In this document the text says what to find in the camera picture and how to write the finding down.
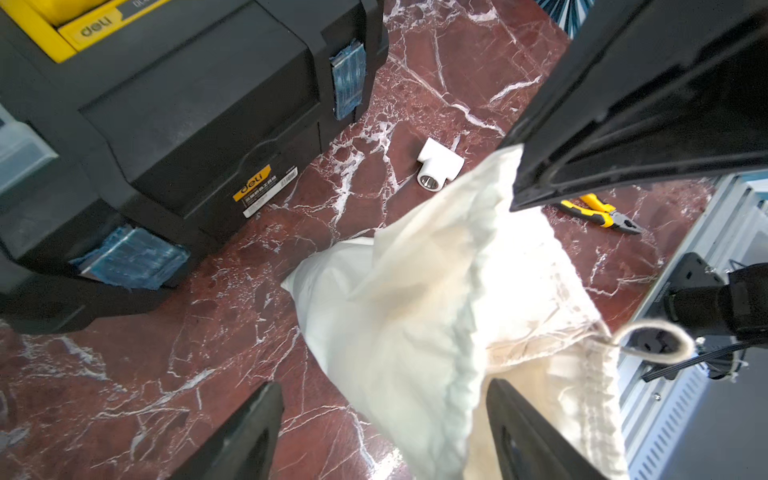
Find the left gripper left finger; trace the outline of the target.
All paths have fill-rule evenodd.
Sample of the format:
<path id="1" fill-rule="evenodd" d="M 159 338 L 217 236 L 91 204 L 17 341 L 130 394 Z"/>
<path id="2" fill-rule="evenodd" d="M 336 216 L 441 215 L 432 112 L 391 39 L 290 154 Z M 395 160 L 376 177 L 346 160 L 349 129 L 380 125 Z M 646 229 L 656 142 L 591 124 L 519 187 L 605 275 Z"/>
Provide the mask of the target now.
<path id="1" fill-rule="evenodd" d="M 283 412 L 281 386 L 261 385 L 171 477 L 267 479 Z"/>

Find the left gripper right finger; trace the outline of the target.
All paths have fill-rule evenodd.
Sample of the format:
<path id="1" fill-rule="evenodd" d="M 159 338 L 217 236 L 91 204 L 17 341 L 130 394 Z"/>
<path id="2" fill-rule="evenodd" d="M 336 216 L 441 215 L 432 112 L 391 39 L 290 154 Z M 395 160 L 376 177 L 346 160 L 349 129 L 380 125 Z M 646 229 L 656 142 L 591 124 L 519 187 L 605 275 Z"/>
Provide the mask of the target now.
<path id="1" fill-rule="evenodd" d="M 508 381 L 490 382 L 486 407 L 504 479 L 604 477 Z"/>

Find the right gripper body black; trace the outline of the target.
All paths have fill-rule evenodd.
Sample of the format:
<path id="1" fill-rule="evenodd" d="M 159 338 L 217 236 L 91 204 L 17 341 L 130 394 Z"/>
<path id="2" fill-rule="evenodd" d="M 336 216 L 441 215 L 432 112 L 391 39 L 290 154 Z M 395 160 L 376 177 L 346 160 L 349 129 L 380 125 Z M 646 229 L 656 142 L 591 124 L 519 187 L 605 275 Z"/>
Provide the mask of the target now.
<path id="1" fill-rule="evenodd" d="M 516 210 L 767 166 L 763 1 L 599 1 L 504 138 Z"/>

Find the cream cloth soil bag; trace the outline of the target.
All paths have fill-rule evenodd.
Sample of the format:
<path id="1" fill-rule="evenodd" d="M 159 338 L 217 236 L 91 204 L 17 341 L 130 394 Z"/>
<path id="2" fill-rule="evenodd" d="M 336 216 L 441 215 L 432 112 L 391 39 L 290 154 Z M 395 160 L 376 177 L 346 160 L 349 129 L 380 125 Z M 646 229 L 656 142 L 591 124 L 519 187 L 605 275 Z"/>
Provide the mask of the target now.
<path id="1" fill-rule="evenodd" d="M 502 148 L 373 237 L 283 281 L 320 368 L 417 479 L 497 479 L 486 399 L 509 382 L 590 465 L 628 477 L 611 331 Z"/>

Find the white pipe elbow fitting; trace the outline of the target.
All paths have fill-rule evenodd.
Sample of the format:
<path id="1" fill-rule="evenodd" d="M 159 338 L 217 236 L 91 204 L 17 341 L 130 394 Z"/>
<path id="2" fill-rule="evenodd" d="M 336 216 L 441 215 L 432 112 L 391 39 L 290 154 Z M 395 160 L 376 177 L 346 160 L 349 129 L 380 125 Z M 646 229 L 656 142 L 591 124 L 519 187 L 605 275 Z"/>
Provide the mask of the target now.
<path id="1" fill-rule="evenodd" d="M 418 184 L 427 191 L 438 192 L 454 181 L 464 166 L 464 159 L 448 147 L 428 138 L 417 156 L 421 168 Z"/>

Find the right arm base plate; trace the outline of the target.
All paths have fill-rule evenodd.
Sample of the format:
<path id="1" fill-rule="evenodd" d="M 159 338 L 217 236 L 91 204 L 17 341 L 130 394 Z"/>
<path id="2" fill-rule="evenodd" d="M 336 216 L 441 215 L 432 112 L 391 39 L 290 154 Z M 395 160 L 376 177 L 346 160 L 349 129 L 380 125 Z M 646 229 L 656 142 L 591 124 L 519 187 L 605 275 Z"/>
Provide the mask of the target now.
<path id="1" fill-rule="evenodd" d="M 651 303 L 648 318 L 661 318 L 678 324 L 697 341 L 697 355 L 735 344 L 717 299 L 726 292 L 726 281 L 700 255 L 684 254 L 673 268 L 662 290 Z M 672 334 L 658 329 L 644 329 L 631 334 L 628 346 L 647 353 L 672 353 L 679 342 Z M 709 359 L 704 366 L 710 380 L 733 377 L 741 367 L 744 351 L 729 352 Z"/>

